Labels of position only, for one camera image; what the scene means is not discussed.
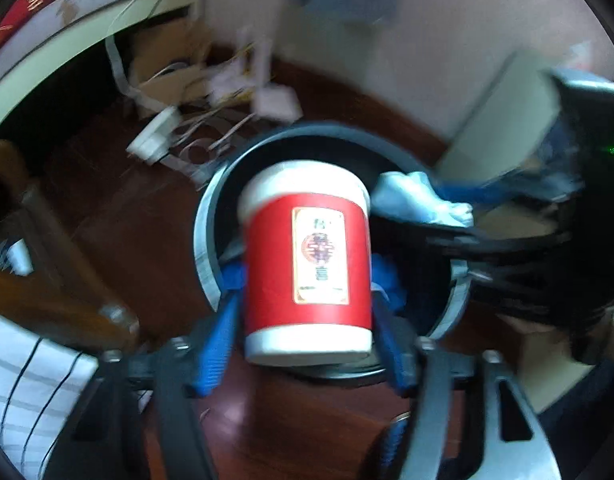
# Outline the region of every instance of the dark wooden floor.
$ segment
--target dark wooden floor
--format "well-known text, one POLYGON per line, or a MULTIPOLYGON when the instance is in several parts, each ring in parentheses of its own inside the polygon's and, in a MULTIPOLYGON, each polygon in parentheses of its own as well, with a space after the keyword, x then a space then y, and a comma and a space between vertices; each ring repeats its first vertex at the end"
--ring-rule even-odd
MULTIPOLYGON (((362 126, 428 164, 445 148, 426 129, 322 76, 276 66, 276 81, 297 89, 308 119, 362 126)), ((199 195, 185 177, 127 158, 125 148, 140 128, 114 105, 55 150, 42 185, 76 243, 136 311, 143 336, 159 340, 186 333, 209 312, 192 254, 199 195)), ((476 352, 498 341, 513 359, 513 346, 503 344, 500 331, 483 329, 487 319, 477 310, 468 313, 448 344, 476 352)), ((199 408, 210 408, 203 426, 223 479, 333 480, 356 477, 373 439, 407 410, 407 402, 384 384, 356 390, 314 386, 249 366, 235 355, 222 386, 199 408)), ((449 454, 458 445, 460 420, 456 397, 449 454)), ((149 411, 145 438, 153 478, 164 480, 149 411)))

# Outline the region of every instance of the white wall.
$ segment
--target white wall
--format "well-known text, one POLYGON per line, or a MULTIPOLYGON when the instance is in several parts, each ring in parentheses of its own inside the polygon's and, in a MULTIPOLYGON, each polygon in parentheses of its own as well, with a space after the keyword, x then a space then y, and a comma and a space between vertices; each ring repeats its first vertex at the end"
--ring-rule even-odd
POLYGON ((449 139, 518 48, 562 59, 582 41, 614 77, 614 47, 583 0, 402 0, 397 20, 344 25, 286 0, 208 0, 216 36, 252 23, 287 59, 338 75, 449 139))

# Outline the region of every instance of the metal screw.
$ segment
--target metal screw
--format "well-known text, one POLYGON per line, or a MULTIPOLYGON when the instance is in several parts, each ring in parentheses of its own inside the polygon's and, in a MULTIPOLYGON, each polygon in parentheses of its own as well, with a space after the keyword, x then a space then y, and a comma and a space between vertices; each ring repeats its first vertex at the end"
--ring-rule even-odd
POLYGON ((502 355, 500 355, 500 352, 496 352, 495 350, 485 350, 484 352, 482 352, 482 356, 485 361, 491 364, 503 362, 502 355))
POLYGON ((174 345, 174 348, 177 350, 189 350, 189 344, 184 337, 173 337, 171 339, 171 344, 174 345))
POLYGON ((106 363, 117 363, 123 358, 123 354, 120 350, 105 350, 100 358, 106 363))
POLYGON ((420 345, 420 348, 425 351, 430 351, 436 348, 436 343, 434 343, 434 340, 428 337, 419 337, 418 344, 420 345))

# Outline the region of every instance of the trash can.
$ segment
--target trash can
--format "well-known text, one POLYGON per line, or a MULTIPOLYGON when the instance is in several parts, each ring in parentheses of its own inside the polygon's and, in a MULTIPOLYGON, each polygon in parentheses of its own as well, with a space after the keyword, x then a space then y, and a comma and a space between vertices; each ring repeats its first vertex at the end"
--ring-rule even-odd
MULTIPOLYGON (((219 259, 240 237, 237 202, 245 185, 260 171, 286 160, 319 160, 354 173, 371 194, 381 173, 429 170, 411 154, 380 137, 336 123, 303 123, 255 137, 229 156, 214 174, 200 201, 194 225, 194 258, 204 293, 213 308, 221 296, 219 259)), ((470 279, 466 262, 434 253, 404 250, 390 234, 376 227, 372 253, 389 256, 407 290, 403 316, 420 335, 442 338, 460 319, 470 279)), ((351 385, 383 380, 383 367, 372 354, 343 365, 294 367, 290 371, 324 381, 351 385)))

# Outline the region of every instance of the power strip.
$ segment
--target power strip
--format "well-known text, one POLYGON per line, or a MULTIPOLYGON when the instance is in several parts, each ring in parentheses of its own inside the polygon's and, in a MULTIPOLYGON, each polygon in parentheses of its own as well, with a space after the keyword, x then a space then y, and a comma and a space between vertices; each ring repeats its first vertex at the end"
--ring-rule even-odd
POLYGON ((167 155, 171 134, 180 126, 182 117, 178 108, 168 106, 153 118, 142 132, 127 146, 127 153, 152 165, 167 155))

